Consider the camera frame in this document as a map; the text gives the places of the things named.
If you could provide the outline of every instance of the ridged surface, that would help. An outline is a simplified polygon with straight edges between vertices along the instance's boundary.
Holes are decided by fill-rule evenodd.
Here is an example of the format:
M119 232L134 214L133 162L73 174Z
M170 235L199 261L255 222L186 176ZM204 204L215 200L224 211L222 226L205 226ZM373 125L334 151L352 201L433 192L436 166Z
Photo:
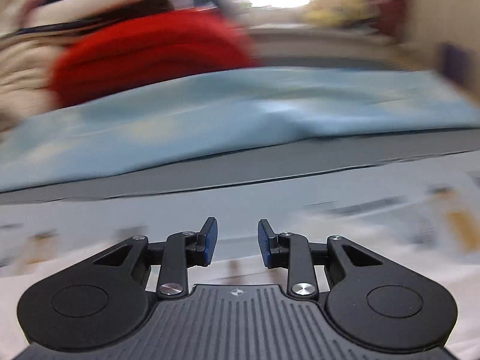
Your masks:
M348 342L313 302L278 286L197 286L188 297L157 305L149 321L117 345L60 353L31 345L18 360L452 360L443 349L375 353Z

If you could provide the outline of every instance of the blue bedsheet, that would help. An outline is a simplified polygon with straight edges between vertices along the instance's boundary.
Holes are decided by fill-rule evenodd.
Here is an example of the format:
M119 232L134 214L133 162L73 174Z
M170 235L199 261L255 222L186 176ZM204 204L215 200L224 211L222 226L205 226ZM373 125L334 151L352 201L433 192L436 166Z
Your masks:
M480 111L432 72L209 73L28 119L0 147L0 190L309 137L462 127L480 127Z

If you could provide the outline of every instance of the red object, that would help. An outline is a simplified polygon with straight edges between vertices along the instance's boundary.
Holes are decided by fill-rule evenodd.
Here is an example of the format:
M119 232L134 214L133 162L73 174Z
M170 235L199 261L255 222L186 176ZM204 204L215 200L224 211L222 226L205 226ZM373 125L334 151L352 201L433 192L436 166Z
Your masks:
M194 9L128 20L88 35L55 65L63 107L194 74L256 66L250 38Z
M408 0L370 0L380 11L375 28L384 35L400 40L407 21Z

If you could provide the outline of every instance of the silver screw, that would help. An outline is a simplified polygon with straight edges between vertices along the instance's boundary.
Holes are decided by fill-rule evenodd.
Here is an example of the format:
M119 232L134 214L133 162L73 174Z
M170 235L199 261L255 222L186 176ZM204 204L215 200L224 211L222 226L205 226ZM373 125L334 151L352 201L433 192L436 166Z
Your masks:
M311 295L315 292L315 286L312 286L309 283L297 283L292 287L292 291L295 292L297 295Z
M158 287L164 295L178 295L183 291L183 286L178 283L165 283Z

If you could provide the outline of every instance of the pile of clothes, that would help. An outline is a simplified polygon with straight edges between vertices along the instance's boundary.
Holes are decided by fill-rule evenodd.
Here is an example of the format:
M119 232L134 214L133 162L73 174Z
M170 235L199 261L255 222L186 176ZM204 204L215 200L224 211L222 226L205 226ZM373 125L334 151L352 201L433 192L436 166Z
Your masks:
M60 0L21 22L0 37L0 132L140 86L256 66L244 32L188 0Z

